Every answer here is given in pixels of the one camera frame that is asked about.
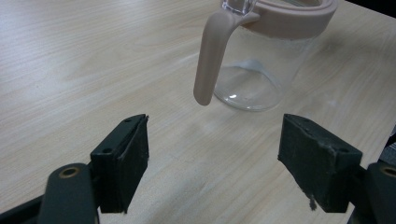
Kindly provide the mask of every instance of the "tabletop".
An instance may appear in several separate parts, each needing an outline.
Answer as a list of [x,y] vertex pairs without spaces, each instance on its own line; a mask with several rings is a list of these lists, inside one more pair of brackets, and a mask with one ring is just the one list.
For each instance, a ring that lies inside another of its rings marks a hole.
[[396,22],[340,1],[278,106],[192,95],[217,0],[22,1],[0,6],[0,213],[90,161],[123,119],[149,115],[150,159],[126,215],[102,223],[346,223],[311,211],[277,160],[283,114],[377,161],[396,121]]

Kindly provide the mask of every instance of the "beige handle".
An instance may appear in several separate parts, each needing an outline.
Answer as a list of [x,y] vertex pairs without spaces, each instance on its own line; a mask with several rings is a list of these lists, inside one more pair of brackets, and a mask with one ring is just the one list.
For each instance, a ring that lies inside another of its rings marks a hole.
[[253,12],[238,16],[222,8],[209,17],[202,36],[194,84],[194,97],[198,104],[209,105],[212,99],[230,35],[239,25],[259,19],[260,15]]

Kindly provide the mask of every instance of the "transparent glass body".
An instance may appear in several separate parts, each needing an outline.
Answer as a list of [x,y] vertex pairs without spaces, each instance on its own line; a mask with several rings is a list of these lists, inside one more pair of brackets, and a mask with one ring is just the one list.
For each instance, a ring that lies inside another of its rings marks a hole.
[[271,38],[238,27],[228,41],[215,95],[240,109],[274,107],[290,87],[313,40]]

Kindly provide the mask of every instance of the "glass pitcher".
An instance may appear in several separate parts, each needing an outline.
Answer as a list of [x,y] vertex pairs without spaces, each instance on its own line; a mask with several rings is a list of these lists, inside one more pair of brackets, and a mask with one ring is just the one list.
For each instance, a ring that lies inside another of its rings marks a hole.
[[251,111],[274,107],[326,28],[336,0],[223,0],[205,26],[194,97]]

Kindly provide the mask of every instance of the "light wood surface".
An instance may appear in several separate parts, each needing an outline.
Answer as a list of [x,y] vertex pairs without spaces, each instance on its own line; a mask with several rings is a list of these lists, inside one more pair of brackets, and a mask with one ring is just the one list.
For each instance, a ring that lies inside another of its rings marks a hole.
[[284,100],[251,113],[192,96],[217,0],[0,4],[0,213],[146,113],[150,160],[127,215],[102,223],[346,223],[311,211],[276,157],[284,113],[379,157],[396,120],[396,20],[340,2]]

